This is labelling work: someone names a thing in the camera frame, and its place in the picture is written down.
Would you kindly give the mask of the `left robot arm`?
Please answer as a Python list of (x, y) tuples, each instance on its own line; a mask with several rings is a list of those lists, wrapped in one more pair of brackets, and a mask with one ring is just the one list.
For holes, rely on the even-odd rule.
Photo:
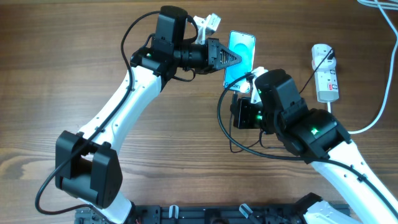
[(144, 109), (175, 78), (178, 68), (206, 75), (242, 60), (218, 39), (202, 44), (186, 39), (185, 27), (194, 21), (186, 10), (162, 6), (157, 17), (152, 42), (125, 59), (127, 74), (114, 95), (78, 133), (64, 131), (55, 145), (56, 187), (109, 223), (126, 223), (134, 210), (120, 191), (118, 154)]

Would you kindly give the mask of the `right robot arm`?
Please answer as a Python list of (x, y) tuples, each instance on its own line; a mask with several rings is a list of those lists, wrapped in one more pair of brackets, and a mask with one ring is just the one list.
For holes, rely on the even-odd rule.
[(327, 110), (308, 109), (293, 78), (282, 69), (259, 67), (242, 77), (256, 98), (231, 111), (239, 129), (275, 134), (293, 161), (304, 161), (340, 193), (364, 223), (397, 223), (397, 199), (361, 155), (350, 133)]

